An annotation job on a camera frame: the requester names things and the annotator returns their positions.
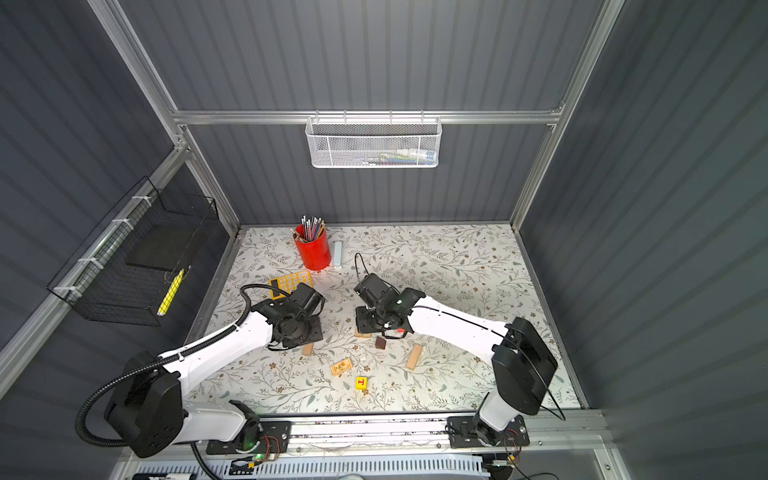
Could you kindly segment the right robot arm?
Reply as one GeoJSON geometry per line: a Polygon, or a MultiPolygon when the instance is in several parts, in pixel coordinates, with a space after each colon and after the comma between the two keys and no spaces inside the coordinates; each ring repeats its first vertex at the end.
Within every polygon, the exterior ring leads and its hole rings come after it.
{"type": "Polygon", "coordinates": [[[399,290],[373,273],[363,277],[354,291],[363,301],[355,310],[359,332],[402,329],[405,334],[430,336],[490,365],[494,387],[474,417],[476,432],[486,436],[486,443],[519,417],[539,413],[558,362],[527,319],[516,317],[504,323],[476,317],[420,290],[399,290]]]}

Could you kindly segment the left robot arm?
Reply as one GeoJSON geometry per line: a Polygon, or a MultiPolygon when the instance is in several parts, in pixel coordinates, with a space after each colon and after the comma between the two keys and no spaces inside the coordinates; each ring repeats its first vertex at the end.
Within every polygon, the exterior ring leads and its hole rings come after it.
{"type": "Polygon", "coordinates": [[[176,350],[140,354],[108,389],[104,419],[119,444],[141,458],[175,444],[219,441],[250,454],[266,446],[258,415],[243,402],[205,403],[190,393],[208,377],[259,349],[292,350],[321,340],[325,299],[301,283],[293,291],[274,288],[274,298],[253,302],[253,285],[239,290],[244,308],[231,324],[176,350]]]}

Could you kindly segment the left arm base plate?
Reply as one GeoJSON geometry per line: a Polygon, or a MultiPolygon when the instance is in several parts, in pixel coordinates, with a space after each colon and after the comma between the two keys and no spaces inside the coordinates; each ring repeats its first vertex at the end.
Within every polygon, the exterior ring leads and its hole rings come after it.
{"type": "Polygon", "coordinates": [[[234,440],[211,440],[205,453],[208,455],[256,455],[286,453],[293,424],[288,421],[262,421],[258,425],[246,425],[234,440]]]}

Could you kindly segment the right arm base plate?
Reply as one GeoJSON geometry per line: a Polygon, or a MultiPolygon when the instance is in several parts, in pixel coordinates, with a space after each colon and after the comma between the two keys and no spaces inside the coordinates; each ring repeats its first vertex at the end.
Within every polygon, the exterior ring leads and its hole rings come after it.
{"type": "Polygon", "coordinates": [[[521,448],[530,445],[530,438],[522,415],[514,417],[501,431],[482,423],[474,416],[450,416],[445,432],[454,449],[480,447],[521,448]]]}

